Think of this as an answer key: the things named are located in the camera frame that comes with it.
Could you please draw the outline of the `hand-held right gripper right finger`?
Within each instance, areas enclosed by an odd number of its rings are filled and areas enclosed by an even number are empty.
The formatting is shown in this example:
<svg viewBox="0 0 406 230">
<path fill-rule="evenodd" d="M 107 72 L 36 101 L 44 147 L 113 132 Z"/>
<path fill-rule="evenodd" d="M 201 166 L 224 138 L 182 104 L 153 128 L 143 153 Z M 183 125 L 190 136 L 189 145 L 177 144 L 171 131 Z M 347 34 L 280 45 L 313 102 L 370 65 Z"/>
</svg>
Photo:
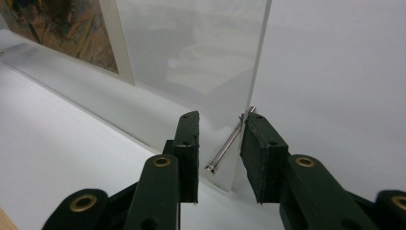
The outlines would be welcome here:
<svg viewBox="0 0 406 230">
<path fill-rule="evenodd" d="M 240 149 L 240 157 L 247 172 L 257 203 L 279 203 L 282 190 L 282 167 L 288 145 L 267 119 L 249 113 Z"/>
</svg>

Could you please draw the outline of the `silver metal standoff pin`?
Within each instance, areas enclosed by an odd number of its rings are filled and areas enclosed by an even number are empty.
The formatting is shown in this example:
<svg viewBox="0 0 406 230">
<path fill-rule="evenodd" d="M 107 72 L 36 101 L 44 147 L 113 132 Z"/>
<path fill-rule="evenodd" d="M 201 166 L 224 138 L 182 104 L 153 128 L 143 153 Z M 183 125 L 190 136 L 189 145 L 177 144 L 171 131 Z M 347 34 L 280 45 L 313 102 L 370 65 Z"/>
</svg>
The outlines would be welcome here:
<svg viewBox="0 0 406 230">
<path fill-rule="evenodd" d="M 244 114 L 238 116 L 238 119 L 233 124 L 233 129 L 229 136 L 225 140 L 224 144 L 221 146 L 217 154 L 210 160 L 210 162 L 204 167 L 203 173 L 205 176 L 213 177 L 216 175 L 221 163 L 226 158 L 231 146 L 240 135 L 242 131 L 242 123 L 244 121 Z"/>
</svg>

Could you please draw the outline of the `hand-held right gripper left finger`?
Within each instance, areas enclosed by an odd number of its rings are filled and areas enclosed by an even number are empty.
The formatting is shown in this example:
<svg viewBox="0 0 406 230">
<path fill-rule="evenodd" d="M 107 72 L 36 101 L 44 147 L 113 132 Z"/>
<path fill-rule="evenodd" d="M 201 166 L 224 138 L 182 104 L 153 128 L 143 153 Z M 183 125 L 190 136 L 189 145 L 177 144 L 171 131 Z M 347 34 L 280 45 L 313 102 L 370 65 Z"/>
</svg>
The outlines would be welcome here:
<svg viewBox="0 0 406 230">
<path fill-rule="evenodd" d="M 173 140 L 173 154 L 178 159 L 181 201 L 198 202 L 199 183 L 199 113 L 182 115 Z"/>
</svg>

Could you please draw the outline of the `painting print with cream border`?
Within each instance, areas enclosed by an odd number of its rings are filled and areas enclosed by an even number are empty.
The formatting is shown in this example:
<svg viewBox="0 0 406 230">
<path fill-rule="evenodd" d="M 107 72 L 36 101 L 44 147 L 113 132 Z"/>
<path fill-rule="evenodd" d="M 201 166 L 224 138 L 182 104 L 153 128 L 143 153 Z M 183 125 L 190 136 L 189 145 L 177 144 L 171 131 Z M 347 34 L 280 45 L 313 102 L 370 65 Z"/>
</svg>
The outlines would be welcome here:
<svg viewBox="0 0 406 230">
<path fill-rule="evenodd" d="M 116 0 L 0 0 L 11 32 L 132 84 Z"/>
</svg>

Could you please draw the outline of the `clear acrylic picture frame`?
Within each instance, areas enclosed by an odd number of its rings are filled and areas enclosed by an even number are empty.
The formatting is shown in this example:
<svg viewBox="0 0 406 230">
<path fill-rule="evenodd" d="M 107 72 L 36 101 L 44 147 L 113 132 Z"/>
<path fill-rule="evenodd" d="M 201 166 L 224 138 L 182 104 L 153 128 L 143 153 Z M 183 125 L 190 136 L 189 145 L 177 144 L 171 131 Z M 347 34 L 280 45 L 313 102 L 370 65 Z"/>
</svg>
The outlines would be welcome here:
<svg viewBox="0 0 406 230">
<path fill-rule="evenodd" d="M 135 81 L 9 30 L 0 17 L 0 123 L 49 120 L 74 104 L 160 150 L 178 117 L 200 115 L 207 165 L 252 98 L 272 0 L 116 0 Z M 237 142 L 208 179 L 229 188 Z"/>
</svg>

